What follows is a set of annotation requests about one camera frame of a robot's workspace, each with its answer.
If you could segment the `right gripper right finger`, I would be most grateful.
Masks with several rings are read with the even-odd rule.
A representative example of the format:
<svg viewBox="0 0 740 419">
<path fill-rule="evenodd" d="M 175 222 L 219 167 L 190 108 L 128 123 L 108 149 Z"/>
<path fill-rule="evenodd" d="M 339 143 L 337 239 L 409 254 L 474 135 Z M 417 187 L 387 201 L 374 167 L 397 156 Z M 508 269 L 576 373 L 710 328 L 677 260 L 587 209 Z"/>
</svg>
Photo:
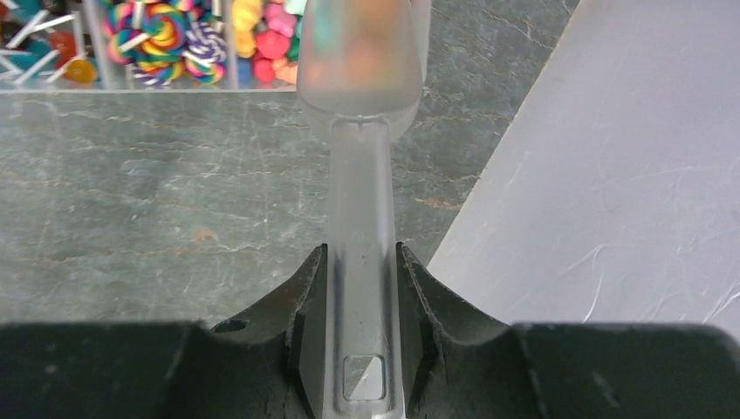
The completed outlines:
<svg viewBox="0 0 740 419">
<path fill-rule="evenodd" d="M 736 418 L 739 346 L 706 325 L 518 323 L 483 313 L 398 244 L 410 418 Z"/>
</svg>

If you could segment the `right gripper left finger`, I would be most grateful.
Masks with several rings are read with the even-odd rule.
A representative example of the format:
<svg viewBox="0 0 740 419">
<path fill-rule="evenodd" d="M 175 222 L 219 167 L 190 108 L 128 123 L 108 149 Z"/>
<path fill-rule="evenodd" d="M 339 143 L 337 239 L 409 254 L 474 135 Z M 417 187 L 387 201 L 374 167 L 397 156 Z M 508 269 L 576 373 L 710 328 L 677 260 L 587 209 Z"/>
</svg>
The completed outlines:
<svg viewBox="0 0 740 419">
<path fill-rule="evenodd" d="M 283 284 L 212 328 L 196 321 L 1 326 L 4 418 L 302 418 L 289 362 L 325 278 L 315 248 Z"/>
</svg>

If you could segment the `clear plastic scoop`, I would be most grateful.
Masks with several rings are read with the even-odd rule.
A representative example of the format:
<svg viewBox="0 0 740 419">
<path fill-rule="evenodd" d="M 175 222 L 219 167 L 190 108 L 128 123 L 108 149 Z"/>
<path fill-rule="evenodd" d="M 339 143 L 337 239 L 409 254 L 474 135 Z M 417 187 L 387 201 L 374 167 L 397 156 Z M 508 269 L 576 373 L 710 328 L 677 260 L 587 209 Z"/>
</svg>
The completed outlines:
<svg viewBox="0 0 740 419">
<path fill-rule="evenodd" d="M 402 418 L 391 145 L 412 125 L 421 83 L 395 92 L 297 93 L 330 149 L 325 418 Z"/>
</svg>

